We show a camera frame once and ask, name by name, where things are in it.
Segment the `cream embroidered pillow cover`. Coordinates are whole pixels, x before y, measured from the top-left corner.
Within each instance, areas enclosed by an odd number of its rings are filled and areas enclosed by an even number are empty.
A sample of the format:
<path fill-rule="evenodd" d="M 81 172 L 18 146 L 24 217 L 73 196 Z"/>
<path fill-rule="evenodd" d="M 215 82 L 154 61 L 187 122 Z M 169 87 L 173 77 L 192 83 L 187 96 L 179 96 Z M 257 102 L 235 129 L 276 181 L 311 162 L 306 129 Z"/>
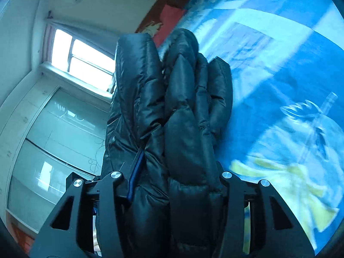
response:
<path fill-rule="evenodd" d="M 151 37 L 154 37 L 162 27 L 162 22 L 156 23 L 155 21 L 151 21 L 150 23 L 146 24 L 142 29 L 141 33 L 147 33 Z"/>

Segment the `black quilted puffer jacket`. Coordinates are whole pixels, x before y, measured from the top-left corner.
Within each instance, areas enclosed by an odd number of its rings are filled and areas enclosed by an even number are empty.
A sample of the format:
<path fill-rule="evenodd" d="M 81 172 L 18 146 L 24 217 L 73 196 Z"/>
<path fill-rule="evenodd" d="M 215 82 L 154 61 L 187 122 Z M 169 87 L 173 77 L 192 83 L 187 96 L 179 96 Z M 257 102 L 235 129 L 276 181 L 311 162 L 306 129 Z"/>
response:
<path fill-rule="evenodd" d="M 123 35 L 115 64 L 101 175 L 120 171 L 140 147 L 145 154 L 118 219 L 126 255 L 212 257 L 224 220 L 214 149 L 232 111 L 229 64 L 208 61 L 187 29 L 172 33 L 163 55 L 150 35 Z"/>

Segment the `white sliding door wardrobe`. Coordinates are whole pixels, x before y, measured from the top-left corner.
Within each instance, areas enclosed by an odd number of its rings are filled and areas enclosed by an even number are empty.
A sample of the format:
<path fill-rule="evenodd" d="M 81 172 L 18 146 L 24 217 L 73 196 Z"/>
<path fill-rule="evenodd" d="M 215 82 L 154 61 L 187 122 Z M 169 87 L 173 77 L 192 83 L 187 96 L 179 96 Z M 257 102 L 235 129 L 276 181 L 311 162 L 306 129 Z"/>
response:
<path fill-rule="evenodd" d="M 29 72 L 1 105 L 1 219 L 35 237 L 66 178 L 99 175 L 110 100 L 45 69 Z"/>

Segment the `red pillow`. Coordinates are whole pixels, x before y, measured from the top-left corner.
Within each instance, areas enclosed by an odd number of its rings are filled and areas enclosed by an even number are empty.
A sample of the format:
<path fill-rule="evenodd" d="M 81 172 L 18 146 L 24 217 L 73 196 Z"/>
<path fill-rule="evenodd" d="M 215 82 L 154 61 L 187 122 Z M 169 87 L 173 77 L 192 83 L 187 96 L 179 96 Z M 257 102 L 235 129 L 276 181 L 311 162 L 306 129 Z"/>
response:
<path fill-rule="evenodd" d="M 154 41 L 157 47 L 163 44 L 164 40 L 172 32 L 179 20 L 185 13 L 184 9 L 176 8 L 165 4 L 161 14 L 159 31 L 154 36 Z"/>

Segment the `blue patterned bed blanket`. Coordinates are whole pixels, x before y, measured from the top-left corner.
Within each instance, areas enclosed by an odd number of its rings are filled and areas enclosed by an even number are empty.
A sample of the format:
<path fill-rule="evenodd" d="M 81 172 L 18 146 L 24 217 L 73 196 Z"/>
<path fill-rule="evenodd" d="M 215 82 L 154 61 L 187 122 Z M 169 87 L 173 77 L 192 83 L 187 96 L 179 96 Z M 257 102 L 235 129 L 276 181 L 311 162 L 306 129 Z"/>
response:
<path fill-rule="evenodd" d="M 343 17 L 336 0 L 190 0 L 178 29 L 230 66 L 212 257 L 343 256 Z"/>

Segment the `bright window beside wardrobe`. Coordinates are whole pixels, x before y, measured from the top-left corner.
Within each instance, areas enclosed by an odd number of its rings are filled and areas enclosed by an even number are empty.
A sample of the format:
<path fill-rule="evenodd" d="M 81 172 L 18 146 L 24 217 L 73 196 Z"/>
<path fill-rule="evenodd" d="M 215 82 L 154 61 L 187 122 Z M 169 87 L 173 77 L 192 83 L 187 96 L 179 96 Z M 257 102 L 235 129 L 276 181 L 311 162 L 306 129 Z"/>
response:
<path fill-rule="evenodd" d="M 48 21 L 42 61 L 61 71 L 68 81 L 111 94 L 116 87 L 116 43 L 117 37 L 107 31 Z"/>

